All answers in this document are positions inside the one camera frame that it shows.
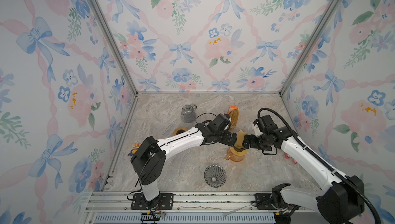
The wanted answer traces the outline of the brown paper coffee filter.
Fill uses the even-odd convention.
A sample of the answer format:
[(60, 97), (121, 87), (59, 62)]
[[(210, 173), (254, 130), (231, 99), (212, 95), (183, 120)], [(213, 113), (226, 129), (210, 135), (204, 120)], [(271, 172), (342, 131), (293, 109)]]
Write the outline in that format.
[(236, 133), (236, 135), (237, 136), (236, 136), (236, 142), (234, 143), (234, 149), (237, 152), (242, 152), (245, 150), (243, 146), (243, 142), (244, 142), (244, 137), (247, 135), (247, 133), (240, 130), (239, 132)]

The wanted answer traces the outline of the orange glass carafe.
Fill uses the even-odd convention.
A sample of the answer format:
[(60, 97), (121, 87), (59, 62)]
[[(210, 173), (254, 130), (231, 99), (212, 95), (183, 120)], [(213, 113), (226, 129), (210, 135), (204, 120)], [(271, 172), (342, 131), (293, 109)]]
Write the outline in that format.
[(225, 159), (231, 160), (233, 162), (241, 162), (242, 160), (244, 160), (247, 152), (248, 152), (248, 150), (238, 152), (233, 147), (229, 147), (227, 149), (227, 155), (226, 155)]

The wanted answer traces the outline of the orange coffee filter packet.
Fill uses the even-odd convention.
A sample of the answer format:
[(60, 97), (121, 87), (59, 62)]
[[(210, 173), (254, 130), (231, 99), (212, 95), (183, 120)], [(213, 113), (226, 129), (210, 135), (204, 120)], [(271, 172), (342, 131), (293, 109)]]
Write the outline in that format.
[(239, 109), (237, 106), (231, 106), (228, 109), (227, 114), (229, 115), (229, 120), (231, 121), (231, 125), (229, 130), (234, 129), (237, 126), (238, 119), (239, 119)]

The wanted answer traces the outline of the clear grey glass pitcher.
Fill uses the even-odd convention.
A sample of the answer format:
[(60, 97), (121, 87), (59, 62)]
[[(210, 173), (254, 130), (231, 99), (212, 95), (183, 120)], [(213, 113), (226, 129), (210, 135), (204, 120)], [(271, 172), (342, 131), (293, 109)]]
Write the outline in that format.
[(195, 104), (189, 104), (182, 107), (181, 120), (184, 123), (192, 123), (196, 119), (197, 106)]

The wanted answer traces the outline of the clear grey glass dripper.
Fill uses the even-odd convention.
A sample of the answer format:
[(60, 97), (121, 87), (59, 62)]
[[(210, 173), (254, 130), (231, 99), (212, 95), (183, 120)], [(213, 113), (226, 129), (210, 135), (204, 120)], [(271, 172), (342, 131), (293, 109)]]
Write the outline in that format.
[(226, 171), (219, 165), (210, 165), (204, 171), (205, 182), (212, 188), (220, 188), (226, 183)]

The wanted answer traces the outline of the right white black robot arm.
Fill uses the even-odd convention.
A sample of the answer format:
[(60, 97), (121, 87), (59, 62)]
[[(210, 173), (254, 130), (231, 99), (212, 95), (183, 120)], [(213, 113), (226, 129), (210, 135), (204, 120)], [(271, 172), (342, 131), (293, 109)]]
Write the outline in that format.
[(282, 150), (295, 159), (320, 188), (311, 191), (283, 183), (273, 187), (264, 205), (278, 210), (287, 207), (310, 209), (331, 224), (347, 223), (365, 211), (364, 184), (360, 178), (338, 171), (307, 146), (289, 124), (278, 127), (271, 116), (266, 115), (254, 121), (254, 131), (254, 135), (244, 135), (243, 149), (261, 150), (265, 155), (272, 148)]

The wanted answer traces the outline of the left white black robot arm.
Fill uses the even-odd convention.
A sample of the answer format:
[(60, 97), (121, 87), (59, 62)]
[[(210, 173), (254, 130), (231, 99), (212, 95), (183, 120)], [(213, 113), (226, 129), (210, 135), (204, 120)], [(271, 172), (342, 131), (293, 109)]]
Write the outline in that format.
[(129, 152), (130, 162), (138, 175), (136, 184), (141, 187), (138, 196), (142, 198), (143, 208), (153, 211), (159, 207), (161, 193), (157, 180), (168, 159), (199, 146), (216, 143), (234, 146), (237, 135), (229, 131), (230, 126), (230, 116), (219, 114), (173, 137), (158, 140), (147, 137), (135, 152)]

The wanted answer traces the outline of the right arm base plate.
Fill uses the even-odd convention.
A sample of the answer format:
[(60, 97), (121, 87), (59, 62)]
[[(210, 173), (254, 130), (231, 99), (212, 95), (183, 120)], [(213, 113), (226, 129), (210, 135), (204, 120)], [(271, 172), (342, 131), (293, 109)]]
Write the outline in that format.
[(272, 194), (271, 193), (257, 193), (254, 195), (255, 200), (252, 201), (252, 206), (258, 210), (275, 210), (273, 206)]

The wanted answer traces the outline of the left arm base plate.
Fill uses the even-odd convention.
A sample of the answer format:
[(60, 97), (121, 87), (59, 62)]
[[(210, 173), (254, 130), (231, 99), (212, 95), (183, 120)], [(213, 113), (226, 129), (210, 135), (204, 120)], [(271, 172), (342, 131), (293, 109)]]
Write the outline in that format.
[(160, 193), (151, 201), (147, 201), (143, 193), (136, 193), (133, 195), (131, 203), (131, 210), (147, 210), (147, 211), (157, 211), (157, 210), (172, 210), (174, 194), (172, 193)]

